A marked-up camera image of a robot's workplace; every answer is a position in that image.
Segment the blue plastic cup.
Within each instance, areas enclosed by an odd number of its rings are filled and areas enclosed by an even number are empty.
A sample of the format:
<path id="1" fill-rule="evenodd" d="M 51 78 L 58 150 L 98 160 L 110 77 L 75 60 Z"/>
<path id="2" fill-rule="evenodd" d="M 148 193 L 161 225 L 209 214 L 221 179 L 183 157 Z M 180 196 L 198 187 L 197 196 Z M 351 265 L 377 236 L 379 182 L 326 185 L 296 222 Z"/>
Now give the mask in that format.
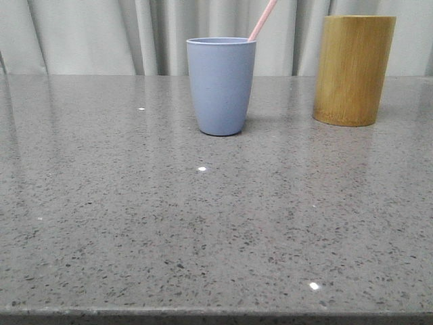
<path id="1" fill-rule="evenodd" d="M 256 41 L 240 37 L 186 40 L 191 96 L 201 132 L 239 133 L 245 123 Z"/>

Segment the bamboo wooden cup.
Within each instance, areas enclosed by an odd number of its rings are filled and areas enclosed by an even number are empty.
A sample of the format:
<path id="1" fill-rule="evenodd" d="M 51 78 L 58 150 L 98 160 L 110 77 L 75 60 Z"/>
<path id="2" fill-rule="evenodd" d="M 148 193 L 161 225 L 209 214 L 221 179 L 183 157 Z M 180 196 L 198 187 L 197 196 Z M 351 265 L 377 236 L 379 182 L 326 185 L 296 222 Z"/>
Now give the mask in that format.
<path id="1" fill-rule="evenodd" d="M 394 16 L 326 16 L 313 118 L 363 127 L 375 123 L 392 45 Z"/>

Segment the grey-green curtain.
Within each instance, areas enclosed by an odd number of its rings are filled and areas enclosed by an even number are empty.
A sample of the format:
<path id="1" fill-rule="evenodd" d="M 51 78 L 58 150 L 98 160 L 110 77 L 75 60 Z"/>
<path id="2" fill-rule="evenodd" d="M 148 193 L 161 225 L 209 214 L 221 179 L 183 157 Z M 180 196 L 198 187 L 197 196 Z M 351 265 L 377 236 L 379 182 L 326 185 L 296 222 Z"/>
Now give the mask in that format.
<path id="1" fill-rule="evenodd" d="M 2 1 L 2 74 L 184 75 L 186 41 L 247 37 L 265 1 Z M 394 16 L 387 73 L 432 74 L 431 1 L 279 1 L 255 73 L 316 73 L 326 16 Z"/>

